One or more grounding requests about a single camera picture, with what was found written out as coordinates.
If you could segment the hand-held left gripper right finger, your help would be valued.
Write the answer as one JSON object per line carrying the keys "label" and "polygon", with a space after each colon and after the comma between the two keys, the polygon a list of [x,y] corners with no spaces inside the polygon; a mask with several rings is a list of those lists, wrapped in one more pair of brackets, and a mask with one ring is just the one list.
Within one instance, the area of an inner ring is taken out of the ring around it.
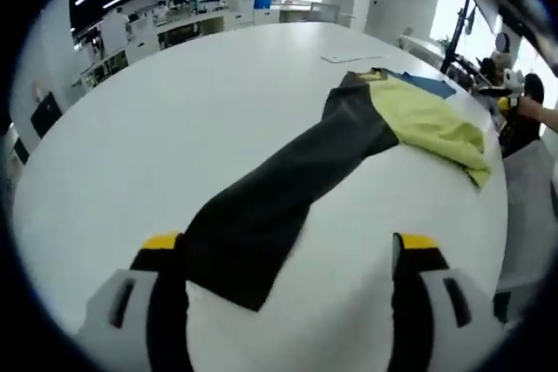
{"label": "hand-held left gripper right finger", "polygon": [[391,371],[471,371],[501,340],[488,294],[426,236],[393,234]]}

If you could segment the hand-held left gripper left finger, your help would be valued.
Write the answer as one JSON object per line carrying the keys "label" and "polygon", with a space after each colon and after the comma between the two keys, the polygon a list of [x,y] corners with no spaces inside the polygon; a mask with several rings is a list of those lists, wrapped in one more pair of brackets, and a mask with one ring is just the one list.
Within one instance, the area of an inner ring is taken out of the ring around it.
{"label": "hand-held left gripper left finger", "polygon": [[78,345],[105,371],[190,371],[185,235],[147,239],[86,303]]}

